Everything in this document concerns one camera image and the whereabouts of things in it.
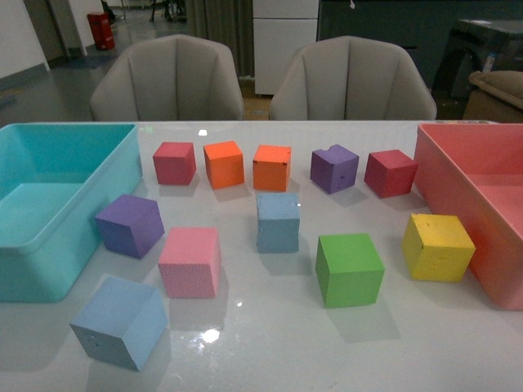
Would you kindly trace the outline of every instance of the cube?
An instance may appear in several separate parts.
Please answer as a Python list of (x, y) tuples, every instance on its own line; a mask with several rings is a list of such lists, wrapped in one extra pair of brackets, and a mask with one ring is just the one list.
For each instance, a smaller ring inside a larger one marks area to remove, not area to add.
[(457, 216), (412, 214), (403, 254), (412, 279), (458, 282), (476, 247)]
[(218, 230), (214, 227), (172, 228), (158, 266), (171, 298), (216, 297), (221, 268)]
[(243, 184), (244, 154), (234, 141), (203, 147), (205, 170), (213, 189)]
[(162, 218), (154, 200), (123, 194), (95, 216), (105, 247), (141, 259), (162, 238)]
[(373, 304), (384, 273), (368, 234), (320, 235), (316, 274), (326, 308)]
[(253, 185), (256, 190), (285, 192), (291, 174), (291, 148), (259, 145), (253, 159)]
[(259, 253), (290, 253), (299, 248), (300, 210), (297, 194), (256, 195)]
[(156, 287), (108, 277), (70, 326), (89, 357), (140, 371), (167, 324)]
[(312, 152), (311, 180), (328, 194), (349, 188), (356, 181), (360, 157), (340, 145)]
[(380, 198), (408, 194), (418, 164), (398, 149), (369, 154), (364, 181)]
[(183, 142), (163, 142), (153, 155), (158, 183), (188, 185), (196, 173), (194, 145)]

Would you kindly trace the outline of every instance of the light blue cube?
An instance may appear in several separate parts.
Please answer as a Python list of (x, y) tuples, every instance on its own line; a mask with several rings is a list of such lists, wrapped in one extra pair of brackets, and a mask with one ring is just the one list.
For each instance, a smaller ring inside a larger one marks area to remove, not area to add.
[(109, 277), (70, 325), (89, 357), (140, 371), (167, 323), (156, 287)]
[(297, 194), (256, 195), (258, 253), (292, 253), (299, 248), (300, 210)]

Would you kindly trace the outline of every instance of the sofa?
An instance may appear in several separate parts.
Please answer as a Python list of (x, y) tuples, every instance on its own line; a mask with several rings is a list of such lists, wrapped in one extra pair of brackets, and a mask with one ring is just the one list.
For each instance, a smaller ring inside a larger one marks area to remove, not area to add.
[(469, 81), (476, 88), (463, 119), (523, 123), (523, 72), (476, 71), (471, 73)]

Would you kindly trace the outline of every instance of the yellow cube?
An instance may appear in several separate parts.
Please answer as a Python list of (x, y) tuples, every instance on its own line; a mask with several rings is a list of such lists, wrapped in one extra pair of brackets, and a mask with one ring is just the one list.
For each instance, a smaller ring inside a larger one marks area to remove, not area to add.
[(410, 277), (459, 282), (476, 247), (457, 216), (412, 214), (401, 244)]

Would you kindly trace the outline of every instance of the pink plastic bin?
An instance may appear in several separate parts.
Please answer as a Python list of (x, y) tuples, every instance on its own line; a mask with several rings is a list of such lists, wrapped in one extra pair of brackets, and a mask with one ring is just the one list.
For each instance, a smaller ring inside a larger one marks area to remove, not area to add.
[(523, 124), (422, 124), (414, 184), (476, 245), (470, 269), (490, 299), (523, 310)]

